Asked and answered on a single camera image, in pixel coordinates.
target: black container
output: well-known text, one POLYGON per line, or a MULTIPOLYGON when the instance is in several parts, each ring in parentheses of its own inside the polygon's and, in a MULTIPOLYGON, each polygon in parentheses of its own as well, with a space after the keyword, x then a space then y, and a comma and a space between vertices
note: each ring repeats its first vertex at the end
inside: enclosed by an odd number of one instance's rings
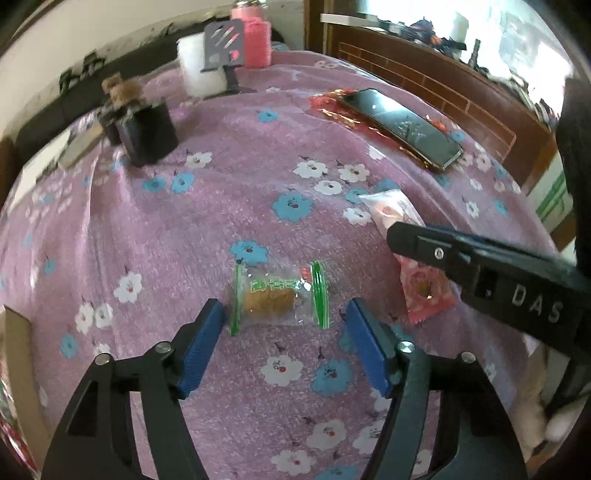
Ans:
POLYGON ((178 146, 177 134, 164 102, 134 108, 117 122, 117 129, 131 164, 136 167, 153 165, 178 146))
POLYGON ((111 145, 116 147, 121 145, 121 137, 117 130, 117 121, 124 117, 127 113, 127 108, 114 109, 111 101, 101 108, 99 112, 99 123, 103 127, 106 137, 109 139, 111 145))

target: pink floral bedsheet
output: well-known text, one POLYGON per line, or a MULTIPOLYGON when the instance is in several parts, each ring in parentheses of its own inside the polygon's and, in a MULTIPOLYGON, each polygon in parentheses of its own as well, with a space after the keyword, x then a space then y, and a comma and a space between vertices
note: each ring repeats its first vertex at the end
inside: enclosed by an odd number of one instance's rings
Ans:
MULTIPOLYGON (((127 358, 171 339, 209 297, 228 300, 238 259, 321 261, 332 328, 223 332, 200 389, 183 402, 212 480, 361 475, 389 402, 368 384, 343 328, 339 309, 352 297, 385 322, 398 319, 397 332, 429 352, 474 352, 508 405, 527 358, 522 336, 459 300, 411 327, 399 265, 358 195, 399 186, 426 223, 553 252, 511 176, 435 109, 340 61, 275 52, 271 67, 238 78, 254 93, 205 102, 186 98, 176 69, 152 78, 145 93, 167 98, 180 140, 173 153, 140 169, 104 141, 2 213, 0 301, 33 323, 52 427, 98 352, 127 358), (310 96, 340 87, 375 87, 443 121, 466 154, 434 176, 309 110, 310 96)), ((144 473, 155 476, 139 412, 134 401, 144 473)), ((416 474, 428 467, 433 419, 416 474)))

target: pink bottle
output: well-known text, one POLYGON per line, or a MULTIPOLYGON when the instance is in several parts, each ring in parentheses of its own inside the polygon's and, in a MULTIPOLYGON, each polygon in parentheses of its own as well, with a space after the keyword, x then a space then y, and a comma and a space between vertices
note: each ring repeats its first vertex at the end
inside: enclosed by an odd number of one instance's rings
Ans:
POLYGON ((266 0, 239 0, 234 2, 232 9, 232 18, 262 18, 267 19, 267 2, 266 0))

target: clear plastic wrapper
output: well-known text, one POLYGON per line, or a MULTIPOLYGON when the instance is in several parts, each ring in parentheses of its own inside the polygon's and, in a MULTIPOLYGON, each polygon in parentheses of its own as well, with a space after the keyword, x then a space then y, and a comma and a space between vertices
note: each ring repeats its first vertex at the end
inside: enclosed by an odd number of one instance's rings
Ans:
POLYGON ((312 323, 329 327, 328 292, 319 262, 299 267, 236 265, 232 335, 249 325, 312 323))

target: metal screw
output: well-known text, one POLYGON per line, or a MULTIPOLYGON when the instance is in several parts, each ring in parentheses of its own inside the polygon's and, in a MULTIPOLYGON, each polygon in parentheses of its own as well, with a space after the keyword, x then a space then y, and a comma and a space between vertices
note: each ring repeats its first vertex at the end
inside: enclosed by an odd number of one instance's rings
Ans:
POLYGON ((158 353, 168 353, 173 349, 173 346, 170 342, 160 342, 156 345, 156 352, 158 353))
POLYGON ((462 360, 467 364, 473 364, 476 361, 476 357, 472 352, 463 352, 462 360))
POLYGON ((95 363, 97 365, 106 365, 111 361, 111 356, 108 353, 101 353, 97 355, 95 358, 95 363))
POLYGON ((400 342, 398 344, 398 350, 402 353, 413 353, 414 345, 411 342, 400 342))

